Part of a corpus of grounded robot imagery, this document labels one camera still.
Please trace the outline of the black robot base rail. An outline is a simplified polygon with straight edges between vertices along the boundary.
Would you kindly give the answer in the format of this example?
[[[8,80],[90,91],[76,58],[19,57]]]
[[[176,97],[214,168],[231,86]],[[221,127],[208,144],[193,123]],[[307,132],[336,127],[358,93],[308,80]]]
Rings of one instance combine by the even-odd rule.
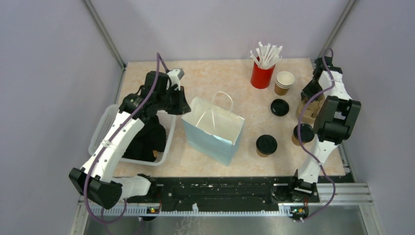
[[[293,193],[292,177],[196,177],[156,178],[150,195],[128,199],[127,206],[149,206],[155,211],[190,211],[196,204],[202,212],[278,211],[291,213],[303,206],[351,206],[356,204],[349,178],[334,177],[336,186],[320,177],[311,195]],[[120,203],[104,215],[118,215],[127,208]]]

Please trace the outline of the black plastic cup lid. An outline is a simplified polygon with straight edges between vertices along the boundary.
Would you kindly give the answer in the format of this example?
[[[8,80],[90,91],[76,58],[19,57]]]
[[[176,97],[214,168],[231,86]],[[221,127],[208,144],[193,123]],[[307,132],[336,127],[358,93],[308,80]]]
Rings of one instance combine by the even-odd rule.
[[[299,140],[298,136],[298,125],[293,129],[293,135]],[[303,143],[311,142],[315,137],[313,127],[307,123],[300,125],[300,139]]]

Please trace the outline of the light blue paper bag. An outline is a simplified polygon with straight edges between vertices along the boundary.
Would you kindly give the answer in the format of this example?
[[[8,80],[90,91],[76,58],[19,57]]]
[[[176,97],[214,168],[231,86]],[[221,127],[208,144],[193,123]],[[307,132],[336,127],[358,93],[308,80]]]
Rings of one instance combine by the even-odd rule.
[[[227,109],[214,104],[218,94],[231,101]],[[190,103],[191,112],[182,115],[188,144],[217,162],[229,166],[237,152],[245,119],[232,112],[233,99],[217,91],[211,101],[195,97]]]

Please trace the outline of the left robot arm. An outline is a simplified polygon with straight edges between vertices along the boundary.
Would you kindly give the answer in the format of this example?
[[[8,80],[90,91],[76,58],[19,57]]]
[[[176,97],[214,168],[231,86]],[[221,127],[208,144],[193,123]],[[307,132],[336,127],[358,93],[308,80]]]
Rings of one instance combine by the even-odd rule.
[[[148,126],[157,112],[184,115],[191,111],[184,87],[180,85],[183,76],[181,68],[165,73],[150,71],[138,93],[124,98],[99,147],[82,167],[73,168],[69,173],[69,179],[80,195],[105,209],[135,196],[144,202],[155,200],[157,186],[154,179],[144,174],[122,178],[113,174],[133,138]]]

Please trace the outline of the brown paper coffee cup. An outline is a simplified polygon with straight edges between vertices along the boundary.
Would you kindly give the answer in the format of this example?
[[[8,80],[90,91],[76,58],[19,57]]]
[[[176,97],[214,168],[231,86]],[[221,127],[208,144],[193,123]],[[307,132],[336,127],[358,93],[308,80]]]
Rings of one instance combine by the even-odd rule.
[[[291,140],[292,140],[293,144],[295,144],[297,146],[300,146],[300,141],[294,135],[292,135]]]

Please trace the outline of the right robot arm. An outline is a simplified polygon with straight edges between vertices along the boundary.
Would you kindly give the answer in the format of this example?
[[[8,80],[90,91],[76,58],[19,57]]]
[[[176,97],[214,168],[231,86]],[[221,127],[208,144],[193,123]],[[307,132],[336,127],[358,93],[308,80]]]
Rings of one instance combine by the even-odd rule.
[[[303,165],[296,170],[287,196],[294,202],[316,192],[321,167],[338,145],[347,140],[361,110],[361,102],[353,100],[342,81],[343,71],[332,64],[332,57],[316,59],[312,80],[301,91],[304,106],[313,104],[319,109],[315,115],[312,137],[314,146]]]

